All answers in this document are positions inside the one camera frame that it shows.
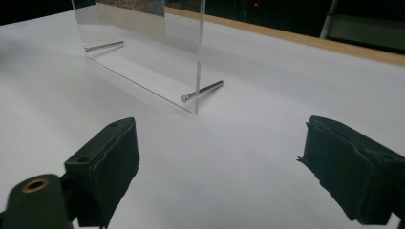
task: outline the white table surface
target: white table surface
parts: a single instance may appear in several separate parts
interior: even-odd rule
[[[205,28],[202,73],[225,85],[192,115],[88,60],[72,11],[0,27],[0,211],[18,182],[63,175],[98,131],[133,116],[139,173],[111,228],[368,228],[296,157],[311,115],[405,155],[405,68]]]

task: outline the metal pin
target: metal pin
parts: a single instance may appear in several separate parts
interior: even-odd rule
[[[222,87],[223,85],[224,85],[224,82],[221,80],[220,82],[217,82],[217,83],[212,84],[212,85],[209,85],[209,86],[207,86],[207,87],[205,87],[205,88],[203,88],[203,89],[200,89],[199,95],[212,92],[212,91],[216,90],[217,88]],[[197,96],[196,93],[183,95],[183,96],[181,97],[181,101],[182,101],[183,103],[186,103],[186,102],[188,102],[188,100],[193,99],[193,98],[195,98],[196,96]]]
[[[110,43],[110,44],[85,48],[84,51],[91,52],[91,51],[102,50],[102,49],[106,49],[106,48],[110,48],[110,47],[114,47],[114,46],[121,46],[121,45],[124,45],[123,41],[118,41],[118,42],[113,42],[113,43]]]

